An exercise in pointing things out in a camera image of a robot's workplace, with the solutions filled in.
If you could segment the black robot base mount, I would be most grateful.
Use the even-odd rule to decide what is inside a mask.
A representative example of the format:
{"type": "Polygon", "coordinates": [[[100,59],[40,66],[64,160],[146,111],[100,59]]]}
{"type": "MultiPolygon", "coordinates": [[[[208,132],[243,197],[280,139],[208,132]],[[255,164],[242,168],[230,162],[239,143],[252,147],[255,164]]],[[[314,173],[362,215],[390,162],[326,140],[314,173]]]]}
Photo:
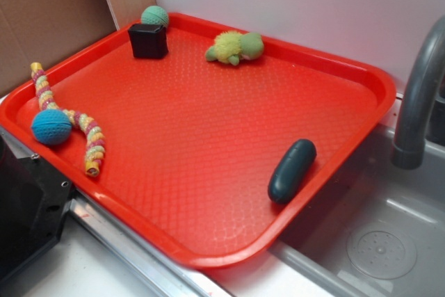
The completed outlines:
{"type": "Polygon", "coordinates": [[[60,241],[73,191],[46,159],[19,158],[1,137],[1,284],[60,241]]]}

